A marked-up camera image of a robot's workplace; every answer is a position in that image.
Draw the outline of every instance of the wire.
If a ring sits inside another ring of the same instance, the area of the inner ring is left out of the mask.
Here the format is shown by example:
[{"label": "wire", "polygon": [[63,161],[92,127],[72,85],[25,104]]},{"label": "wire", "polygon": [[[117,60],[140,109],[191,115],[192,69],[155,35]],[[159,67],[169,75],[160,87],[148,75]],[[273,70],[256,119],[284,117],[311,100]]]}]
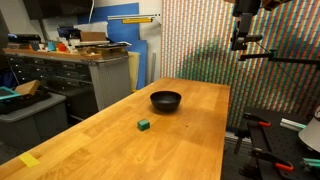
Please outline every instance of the wire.
[{"label": "wire", "polygon": [[46,31],[46,28],[44,27],[42,19],[39,19],[39,25],[40,25],[40,29],[41,29],[41,32],[42,32],[44,40],[45,41],[50,40],[49,35],[48,35],[47,31]]},{"label": "wire", "polygon": [[[270,53],[266,48],[264,48],[261,44],[259,44],[258,42],[256,42],[262,49],[264,49],[267,53]],[[283,67],[280,66],[280,64],[278,62],[274,62],[276,63],[276,65],[288,76],[288,78],[301,90],[303,91],[306,95],[308,95],[311,99],[313,99],[314,101],[317,101],[318,103],[320,103],[320,99],[318,99],[316,96],[313,96],[311,93],[309,93],[307,90],[303,89],[303,87],[301,87],[299,85],[299,83],[297,81],[295,81],[291,75],[285,70],[283,69]]]},{"label": "wire", "polygon": [[94,7],[94,0],[92,0],[92,6],[91,6],[91,10],[90,10],[89,23],[88,24],[90,24],[90,22],[91,22],[91,16],[92,16],[93,7]]}]

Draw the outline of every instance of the black bowl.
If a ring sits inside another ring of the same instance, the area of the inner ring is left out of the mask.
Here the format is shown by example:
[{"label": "black bowl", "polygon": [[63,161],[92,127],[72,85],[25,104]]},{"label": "black bowl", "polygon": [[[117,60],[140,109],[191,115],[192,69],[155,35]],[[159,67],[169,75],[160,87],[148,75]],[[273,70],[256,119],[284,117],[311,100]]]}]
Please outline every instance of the black bowl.
[{"label": "black bowl", "polygon": [[179,106],[181,95],[173,91],[158,91],[151,94],[150,99],[157,110],[171,112]]}]

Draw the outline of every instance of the wooden tabletop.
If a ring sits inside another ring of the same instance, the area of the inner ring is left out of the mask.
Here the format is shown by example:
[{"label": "wooden tabletop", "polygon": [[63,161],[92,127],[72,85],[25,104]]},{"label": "wooden tabletop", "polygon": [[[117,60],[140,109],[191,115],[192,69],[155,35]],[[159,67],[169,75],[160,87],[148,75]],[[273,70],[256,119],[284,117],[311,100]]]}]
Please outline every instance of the wooden tabletop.
[{"label": "wooden tabletop", "polygon": [[[159,90],[182,95],[176,112],[153,109]],[[229,96],[226,85],[160,79],[29,150],[40,164],[1,165],[0,179],[220,179]]]},{"label": "wooden tabletop", "polygon": [[6,54],[19,54],[24,56],[43,56],[43,57],[49,57],[49,58],[63,58],[63,59],[71,59],[71,60],[99,60],[102,59],[101,54],[71,54],[66,52],[41,52],[41,51],[32,51],[28,49],[9,49],[9,48],[3,48],[3,51]]}]

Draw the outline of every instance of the colorful patterned wall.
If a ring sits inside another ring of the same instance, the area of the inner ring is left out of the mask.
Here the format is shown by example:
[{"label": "colorful patterned wall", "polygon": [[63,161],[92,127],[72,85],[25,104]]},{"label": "colorful patterned wall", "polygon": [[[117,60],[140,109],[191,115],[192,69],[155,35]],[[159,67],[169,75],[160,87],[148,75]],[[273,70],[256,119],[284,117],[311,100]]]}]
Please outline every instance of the colorful patterned wall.
[{"label": "colorful patterned wall", "polygon": [[[277,49],[277,57],[318,59],[319,6],[319,0],[293,0],[272,12],[260,9],[250,34],[263,35],[260,43]],[[316,101],[274,62],[240,62],[239,52],[229,50],[235,25],[232,8],[223,0],[163,0],[161,76],[231,85],[229,127],[239,127],[245,106],[311,113]],[[249,44],[246,53],[265,52]],[[315,65],[279,64],[300,86],[320,97],[320,71]]]}]

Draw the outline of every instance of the green cube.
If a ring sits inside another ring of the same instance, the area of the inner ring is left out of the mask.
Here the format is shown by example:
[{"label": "green cube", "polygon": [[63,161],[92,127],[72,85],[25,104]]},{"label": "green cube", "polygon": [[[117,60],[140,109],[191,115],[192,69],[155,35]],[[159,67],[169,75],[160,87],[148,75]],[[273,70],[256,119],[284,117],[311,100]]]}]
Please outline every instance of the green cube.
[{"label": "green cube", "polygon": [[144,131],[146,129],[150,128],[150,122],[143,119],[141,121],[138,121],[138,128],[140,129],[140,131]]}]

